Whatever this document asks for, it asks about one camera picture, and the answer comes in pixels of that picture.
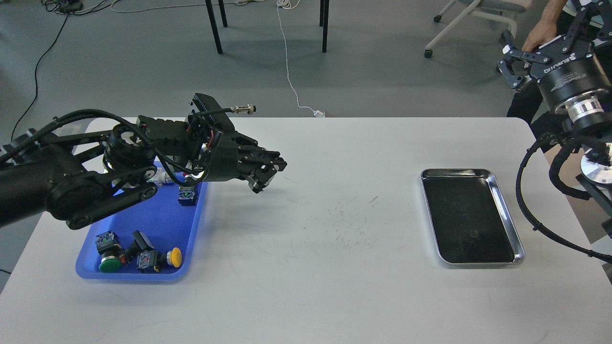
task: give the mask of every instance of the black table leg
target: black table leg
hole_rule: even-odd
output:
[[[322,0],[323,7],[323,52],[327,53],[327,22],[329,19],[329,0]]]
[[[323,27],[323,6],[325,0],[321,0],[321,6],[319,8],[319,26]]]
[[[208,19],[211,21],[212,36],[215,38],[215,45],[217,46],[217,52],[223,54],[221,48],[221,40],[219,39],[219,31],[217,30],[217,21],[215,20],[215,13],[212,11],[211,0],[206,0],[206,10],[208,11]]]
[[[221,11],[221,21],[223,22],[223,27],[227,28],[228,27],[228,20],[225,17],[225,5],[223,3],[223,0],[219,0],[219,10]]]

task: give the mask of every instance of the white chair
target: white chair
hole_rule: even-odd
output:
[[[432,48],[437,42],[450,32],[467,15],[481,17],[489,20],[499,21],[508,24],[508,30],[514,37],[517,35],[517,22],[515,21],[518,13],[523,13],[531,8],[532,0],[450,0],[449,4],[433,18],[436,23],[440,22],[442,16],[456,3],[467,5],[459,15],[451,21],[427,46],[425,46],[425,57],[430,58],[433,54]],[[509,17],[493,14],[491,12],[508,13]]]

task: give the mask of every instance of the gray floor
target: gray floor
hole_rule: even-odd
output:
[[[539,18],[541,2],[519,16],[518,42]],[[38,3],[0,4],[2,143],[32,100],[34,66],[64,19]],[[84,1],[85,7],[96,3]],[[122,1],[116,8],[178,3]],[[505,116],[513,91],[494,72],[501,56],[500,25],[469,17],[440,42],[433,59],[423,57],[428,41],[460,11],[456,6],[442,23],[434,23],[445,4],[332,0],[326,54],[321,53],[319,1],[302,0],[295,10],[281,11],[300,103],[342,117]],[[203,6],[130,14],[106,9],[70,17],[40,64],[38,101],[17,132],[82,108],[120,116],[183,116],[196,92],[213,95],[224,106],[254,103],[255,116],[312,116],[297,107],[286,79],[275,2],[227,5],[226,11],[229,27],[220,28],[223,55],[215,50]],[[1,268],[14,267],[36,221],[0,231]],[[0,275],[0,287],[5,281]]]

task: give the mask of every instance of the stainless steel tray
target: stainless steel tray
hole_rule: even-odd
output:
[[[442,260],[464,267],[522,263],[523,246],[493,173],[429,169],[421,181]]]

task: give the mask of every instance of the table surface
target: table surface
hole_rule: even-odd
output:
[[[287,169],[255,195],[211,183],[192,263],[169,283],[84,280],[87,229],[44,213],[0,295],[0,343],[610,343],[599,262],[533,232],[514,182],[533,139],[505,118],[235,118]],[[113,123],[96,120],[89,131]],[[523,178],[544,224],[588,246],[541,153]],[[420,183],[427,168],[499,182],[523,264],[449,269]]]

